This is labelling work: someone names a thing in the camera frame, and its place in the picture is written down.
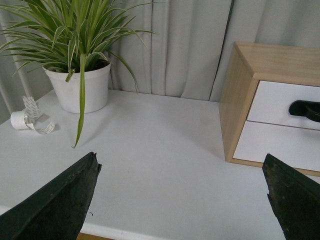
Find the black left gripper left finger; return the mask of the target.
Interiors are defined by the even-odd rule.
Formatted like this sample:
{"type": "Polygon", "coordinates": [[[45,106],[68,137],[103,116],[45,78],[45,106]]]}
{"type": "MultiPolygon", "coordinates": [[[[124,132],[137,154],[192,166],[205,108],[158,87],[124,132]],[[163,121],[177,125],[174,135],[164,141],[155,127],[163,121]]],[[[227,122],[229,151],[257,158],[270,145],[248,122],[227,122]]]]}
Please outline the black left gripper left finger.
{"type": "Polygon", "coordinates": [[[2,240],[75,240],[84,224],[102,165],[88,153],[0,216],[2,240]]]}

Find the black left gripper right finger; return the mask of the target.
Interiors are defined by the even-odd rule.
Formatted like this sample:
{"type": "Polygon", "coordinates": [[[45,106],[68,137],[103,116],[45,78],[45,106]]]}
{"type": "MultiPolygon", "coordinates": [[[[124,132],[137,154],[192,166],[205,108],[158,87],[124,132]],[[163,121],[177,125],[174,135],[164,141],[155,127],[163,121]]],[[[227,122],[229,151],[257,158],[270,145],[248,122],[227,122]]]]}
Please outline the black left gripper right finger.
{"type": "Polygon", "coordinates": [[[320,238],[320,184],[267,154],[262,171],[268,200],[287,240],[320,238]]]}

